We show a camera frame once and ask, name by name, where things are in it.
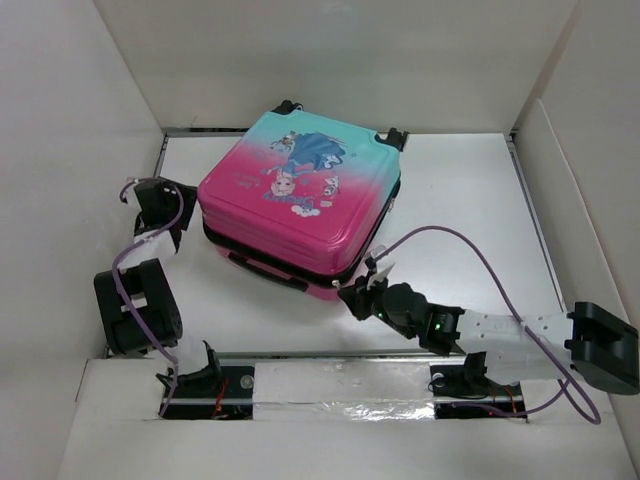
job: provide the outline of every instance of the black clamp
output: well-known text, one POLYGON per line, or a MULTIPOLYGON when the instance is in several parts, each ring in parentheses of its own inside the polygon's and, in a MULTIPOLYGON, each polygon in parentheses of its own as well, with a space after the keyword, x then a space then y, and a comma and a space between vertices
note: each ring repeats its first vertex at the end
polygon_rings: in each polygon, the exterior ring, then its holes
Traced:
POLYGON ((302 110, 302 104, 294 103, 291 100, 284 100, 280 105, 278 105, 271 111, 279 115, 289 115, 295 110, 302 110))
POLYGON ((391 128, 389 133, 387 133, 386 138, 382 138, 380 135, 376 134, 375 139, 378 143, 384 143, 385 145, 395 148, 399 152, 403 152, 404 147, 407 145, 407 140, 409 139, 409 132, 400 132, 397 128, 391 128))
POLYGON ((196 187, 183 185, 162 177, 145 180, 134 185, 133 191, 141 210, 136 217, 134 236, 158 230, 175 218, 180 208, 180 200, 175 194, 175 189, 180 191, 183 200, 180 220, 169 230, 177 252, 182 240, 182 231, 187 230, 193 216, 197 199, 196 187))
MULTIPOLYGON (((204 341, 207 350, 207 366, 183 375, 178 375, 178 386, 173 395, 174 398, 215 398, 222 391, 223 378, 222 369, 218 355, 211 346, 204 341)), ((167 388, 171 388, 171 374, 162 375, 158 373, 156 378, 167 388)))

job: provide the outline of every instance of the suitcase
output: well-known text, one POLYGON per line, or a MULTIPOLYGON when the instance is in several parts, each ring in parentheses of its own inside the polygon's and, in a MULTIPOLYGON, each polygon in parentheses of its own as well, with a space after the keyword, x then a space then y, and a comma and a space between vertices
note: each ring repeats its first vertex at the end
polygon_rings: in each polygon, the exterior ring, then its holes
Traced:
POLYGON ((398 194, 407 136, 382 138, 285 101, 198 186, 204 232, 244 269, 337 299, 398 194))

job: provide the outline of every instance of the gradient pink and teal suitcase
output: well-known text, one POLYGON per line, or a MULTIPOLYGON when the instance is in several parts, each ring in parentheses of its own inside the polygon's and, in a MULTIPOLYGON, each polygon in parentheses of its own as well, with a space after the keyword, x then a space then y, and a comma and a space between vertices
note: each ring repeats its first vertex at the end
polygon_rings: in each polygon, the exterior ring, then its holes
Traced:
POLYGON ((398 194, 407 135, 381 138, 285 101, 200 183, 205 234, 237 265, 335 299, 398 194))

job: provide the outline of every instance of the black mount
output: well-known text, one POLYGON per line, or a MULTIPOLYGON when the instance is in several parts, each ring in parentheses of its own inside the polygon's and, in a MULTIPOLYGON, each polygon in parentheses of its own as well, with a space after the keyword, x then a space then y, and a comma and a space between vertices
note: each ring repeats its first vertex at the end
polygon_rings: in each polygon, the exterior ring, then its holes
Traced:
POLYGON ((408 138, 409 138, 409 132, 400 132, 397 128, 391 128, 389 130, 389 133, 387 133, 387 138, 382 138, 378 134, 376 134, 375 136, 376 142, 389 145, 390 147, 395 148, 399 152, 404 151, 404 147, 407 144, 408 138))
POLYGON ((280 115, 289 115, 294 110, 299 109, 302 109, 301 103, 293 103, 291 100, 284 100, 280 105, 278 105, 271 111, 280 115))
MULTIPOLYGON (((175 347, 182 338, 182 319, 160 261, 142 262, 120 272, 120 278, 133 301, 146 302, 137 310, 158 341, 162 346, 175 347)), ((93 286, 109 348, 118 355, 152 349, 151 341, 118 294, 111 270, 97 274, 93 286)))
MULTIPOLYGON (((203 342, 207 350, 207 365, 197 372, 178 375, 178 386, 174 392, 174 398, 213 398, 222 390, 222 368, 220 368, 218 355, 206 341, 203 340, 203 342)), ((158 373, 156 378, 166 388, 171 388, 171 375, 158 373)))
POLYGON ((196 187, 183 185, 162 177, 145 180, 135 185, 133 191, 141 211, 136 217, 134 235, 158 230, 175 218, 180 208, 180 201, 174 193, 175 189, 180 190, 184 201, 180 221, 169 230, 176 251, 178 251, 182 240, 182 231, 189 227, 193 215, 197 198, 196 187))
POLYGON ((576 302, 571 361, 594 388, 618 395, 640 393, 638 330, 595 303, 576 302))

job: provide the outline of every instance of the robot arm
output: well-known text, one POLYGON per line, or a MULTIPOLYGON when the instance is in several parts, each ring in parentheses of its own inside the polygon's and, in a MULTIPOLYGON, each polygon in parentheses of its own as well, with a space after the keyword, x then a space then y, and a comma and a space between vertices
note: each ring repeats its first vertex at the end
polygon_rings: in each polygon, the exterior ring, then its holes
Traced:
MULTIPOLYGON (((379 269, 371 258, 367 265, 366 276, 339 291, 358 320, 375 316, 438 355, 466 354, 468 378, 508 385, 562 377, 513 317, 429 303, 407 283, 389 285, 391 267, 379 269)), ((620 395, 640 393, 638 331, 623 320, 588 302, 576 303, 569 314, 523 319, 567 369, 592 387, 620 395)))

